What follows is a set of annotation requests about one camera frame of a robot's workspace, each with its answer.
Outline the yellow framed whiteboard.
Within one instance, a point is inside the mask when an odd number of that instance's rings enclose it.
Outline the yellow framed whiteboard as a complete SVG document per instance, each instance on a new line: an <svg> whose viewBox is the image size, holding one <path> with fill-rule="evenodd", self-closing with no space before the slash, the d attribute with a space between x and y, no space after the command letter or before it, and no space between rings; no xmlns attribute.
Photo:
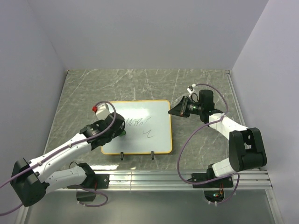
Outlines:
<svg viewBox="0 0 299 224"><path fill-rule="evenodd" d="M105 155L169 154L172 152L170 102L166 99L113 101L125 119L124 136L101 147Z"/></svg>

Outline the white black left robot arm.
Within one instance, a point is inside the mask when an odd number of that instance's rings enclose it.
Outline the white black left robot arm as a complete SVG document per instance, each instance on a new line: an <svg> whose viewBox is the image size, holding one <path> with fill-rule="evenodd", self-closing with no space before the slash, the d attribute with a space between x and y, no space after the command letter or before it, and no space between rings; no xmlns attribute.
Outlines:
<svg viewBox="0 0 299 224"><path fill-rule="evenodd" d="M86 125L72 139L51 152L32 159L19 159L13 167L10 184L21 203L29 207L46 194L60 188L94 188L96 174L87 163L59 171L64 164L112 141L125 133L125 119L118 113Z"/></svg>

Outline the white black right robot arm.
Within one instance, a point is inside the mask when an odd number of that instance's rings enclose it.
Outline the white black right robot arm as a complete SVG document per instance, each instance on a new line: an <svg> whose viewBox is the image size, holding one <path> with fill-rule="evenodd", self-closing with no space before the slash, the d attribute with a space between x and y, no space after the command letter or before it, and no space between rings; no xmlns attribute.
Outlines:
<svg viewBox="0 0 299 224"><path fill-rule="evenodd" d="M197 101L191 95L183 96L168 113L183 118L198 115L203 127L216 130L228 140L228 158L211 164L206 171L206 182L210 186L218 186L223 178L239 171L266 166L267 156L260 130L240 125L216 109L212 90L200 90Z"/></svg>

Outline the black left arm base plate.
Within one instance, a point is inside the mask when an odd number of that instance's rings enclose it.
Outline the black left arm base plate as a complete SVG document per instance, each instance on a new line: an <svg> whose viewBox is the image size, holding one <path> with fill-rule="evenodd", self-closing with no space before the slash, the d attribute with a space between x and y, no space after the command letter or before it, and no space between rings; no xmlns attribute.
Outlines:
<svg viewBox="0 0 299 224"><path fill-rule="evenodd" d="M86 189L107 189L109 186L109 177L109 174L88 175L80 186Z"/></svg>

